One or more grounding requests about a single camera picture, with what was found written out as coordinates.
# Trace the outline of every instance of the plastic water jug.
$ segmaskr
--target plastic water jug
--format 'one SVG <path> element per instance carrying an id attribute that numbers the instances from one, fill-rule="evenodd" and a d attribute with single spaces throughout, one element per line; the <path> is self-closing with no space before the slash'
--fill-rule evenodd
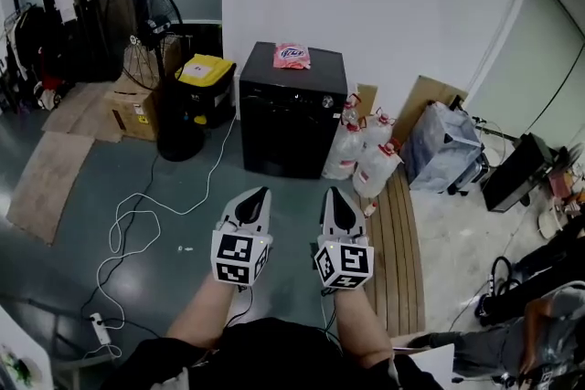
<path id="1" fill-rule="evenodd" d="M 393 140 L 385 145 L 369 146 L 359 157 L 354 173 L 354 188 L 364 198 L 377 196 L 402 160 L 395 151 Z"/>
<path id="2" fill-rule="evenodd" d="M 359 116 L 357 114 L 356 106 L 359 102 L 361 102 L 361 99 L 355 93 L 347 98 L 347 101 L 344 104 L 344 109 L 341 113 L 341 120 L 339 121 L 341 125 L 347 125 L 348 123 L 357 124 Z"/>
<path id="3" fill-rule="evenodd" d="M 390 119 L 387 114 L 381 112 L 378 108 L 376 114 L 367 116 L 364 119 L 366 126 L 362 131 L 364 133 L 364 145 L 377 146 L 385 145 L 392 138 L 392 127 L 396 119 Z"/>
<path id="4" fill-rule="evenodd" d="M 340 127 L 335 134 L 331 150 L 323 168 L 327 179 L 347 179 L 356 167 L 356 161 L 364 149 L 364 135 L 354 123 Z"/>

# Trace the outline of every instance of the hand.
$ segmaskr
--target hand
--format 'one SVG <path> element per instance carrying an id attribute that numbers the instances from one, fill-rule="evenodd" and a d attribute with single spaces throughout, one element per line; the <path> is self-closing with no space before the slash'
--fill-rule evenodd
<path id="1" fill-rule="evenodd" d="M 537 354 L 534 349 L 525 349 L 520 362 L 520 375 L 528 374 L 533 368 L 537 361 Z"/>

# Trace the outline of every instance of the standing fan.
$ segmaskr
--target standing fan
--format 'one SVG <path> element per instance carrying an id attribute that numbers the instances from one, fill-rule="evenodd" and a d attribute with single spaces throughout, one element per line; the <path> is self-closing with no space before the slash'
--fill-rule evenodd
<path id="1" fill-rule="evenodd" d="M 114 72 L 157 93 L 158 151 L 169 161 L 199 152 L 204 134 L 188 116 L 177 86 L 186 63 L 184 41 L 169 46 L 175 26 L 183 24 L 173 0 L 108 0 L 105 29 Z"/>

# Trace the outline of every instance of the yellow lid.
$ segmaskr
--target yellow lid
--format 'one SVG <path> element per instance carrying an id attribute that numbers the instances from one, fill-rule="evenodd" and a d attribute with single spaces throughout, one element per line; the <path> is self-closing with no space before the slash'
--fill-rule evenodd
<path id="1" fill-rule="evenodd" d="M 196 87 L 210 87 L 215 85 L 233 65 L 233 62 L 224 58 L 195 54 L 183 70 L 178 70 L 175 76 L 179 81 Z"/>

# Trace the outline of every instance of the wooden board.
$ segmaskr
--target wooden board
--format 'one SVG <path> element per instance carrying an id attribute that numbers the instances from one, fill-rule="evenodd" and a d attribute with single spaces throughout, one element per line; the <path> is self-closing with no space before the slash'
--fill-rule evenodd
<path id="1" fill-rule="evenodd" d="M 89 137 L 45 132 L 18 181 L 8 221 L 52 244 L 71 187 L 93 142 Z"/>
<path id="2" fill-rule="evenodd" d="M 110 82 L 77 84 L 49 114 L 43 130 L 119 142 L 122 133 L 103 103 L 103 96 L 111 85 Z"/>
<path id="3" fill-rule="evenodd" d="M 412 210 L 412 200 L 410 199 L 409 183 L 404 169 L 404 164 L 401 164 L 397 169 L 402 187 L 402 194 L 404 196 L 404 203 L 406 206 L 406 214 L 408 219 L 408 226 L 410 232 L 410 244 L 412 245 L 412 265 L 414 268 L 414 279 L 416 282 L 416 301 L 417 301 L 417 325 L 419 331 L 425 330 L 425 308 L 424 308 L 424 285 L 422 283 L 422 264 L 420 263 L 420 246 L 419 235 L 417 232 L 417 225 L 414 220 L 414 212 Z"/>
<path id="4" fill-rule="evenodd" d="M 390 178 L 387 185 L 387 197 L 392 213 L 392 227 L 396 233 L 394 245 L 396 246 L 396 264 L 399 282 L 399 334 L 409 333 L 409 284 L 406 271 L 406 256 L 404 254 L 404 239 L 402 237 L 402 224 L 399 217 L 399 200 L 394 188 L 393 179 Z"/>
<path id="5" fill-rule="evenodd" d="M 386 271 L 386 301 L 388 311 L 388 335 L 399 335 L 399 272 L 398 263 L 396 261 L 396 241 L 394 227 L 392 224 L 392 213 L 390 211 L 390 203 L 386 190 L 378 197 L 378 210 L 382 218 L 382 226 L 384 227 L 384 251 L 385 257 L 385 271 Z"/>
<path id="6" fill-rule="evenodd" d="M 376 210 L 370 217 L 372 230 L 371 238 L 374 244 L 374 276 L 376 277 L 376 314 L 382 320 L 384 328 L 388 329 L 388 300 L 386 295 L 386 259 L 384 257 L 384 238 L 382 234 L 382 218 L 380 210 Z"/>
<path id="7" fill-rule="evenodd" d="M 419 239 L 403 165 L 374 199 L 378 210 L 366 220 L 374 247 L 374 276 L 365 289 L 390 337 L 425 328 L 424 288 Z M 372 201 L 359 199 L 362 209 Z"/>
<path id="8" fill-rule="evenodd" d="M 409 331 L 417 328 L 417 285 L 414 279 L 414 261 L 412 257 L 412 243 L 410 242 L 409 220 L 407 219 L 404 194 L 400 183 L 399 173 L 394 173 L 390 182 L 394 184 L 394 190 L 399 201 L 399 219 L 401 225 L 402 243 L 404 246 L 404 259 L 406 264 L 406 282 L 409 302 Z"/>
<path id="9" fill-rule="evenodd" d="M 449 105 L 457 95 L 463 99 L 467 98 L 465 91 L 441 83 L 436 79 L 418 77 L 410 91 L 409 98 L 398 116 L 392 131 L 392 137 L 396 138 L 400 143 L 404 143 L 429 101 L 438 101 Z"/>
<path id="10" fill-rule="evenodd" d="M 361 99 L 356 106 L 357 115 L 359 115 L 359 117 L 368 116 L 372 113 L 374 101 L 376 100 L 376 93 L 378 93 L 377 86 L 357 83 L 357 94 Z"/>
<path id="11" fill-rule="evenodd" d="M 354 202 L 356 202 L 356 205 L 359 206 L 362 211 L 364 211 L 367 207 L 367 200 L 361 199 L 359 197 L 359 195 L 355 192 L 354 192 Z M 374 249 L 376 249 L 376 247 L 374 246 L 374 243 L 373 243 L 372 236 L 371 236 L 371 233 L 372 233 L 372 220 L 371 220 L 371 218 L 366 219 L 366 233 L 369 237 L 369 245 L 374 247 Z M 366 284 L 364 285 L 364 291 L 366 292 L 367 300 L 369 301 L 370 305 L 372 306 L 372 309 L 374 309 L 374 311 L 375 311 L 376 310 L 376 275 L 374 275 L 374 277 L 372 277 L 369 281 L 366 281 Z"/>

